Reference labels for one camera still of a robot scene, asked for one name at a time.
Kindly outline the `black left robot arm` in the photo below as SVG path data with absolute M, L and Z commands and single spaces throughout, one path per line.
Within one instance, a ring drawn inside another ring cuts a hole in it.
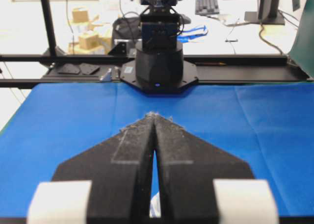
M 147 9 L 140 14 L 141 41 L 135 59 L 125 63 L 120 78 L 145 92 L 174 93 L 198 81 L 195 64 L 184 60 L 178 36 L 184 28 L 178 0 L 140 0 Z

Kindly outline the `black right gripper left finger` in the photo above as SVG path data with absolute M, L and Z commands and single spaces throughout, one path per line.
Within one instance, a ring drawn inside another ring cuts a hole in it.
M 149 215 L 154 120 L 143 118 L 60 163 L 38 184 L 29 224 L 128 224 Z

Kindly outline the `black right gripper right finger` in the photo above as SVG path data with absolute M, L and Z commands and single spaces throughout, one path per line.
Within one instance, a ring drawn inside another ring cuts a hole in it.
M 277 224 L 268 182 L 244 160 L 156 116 L 161 216 L 174 224 Z

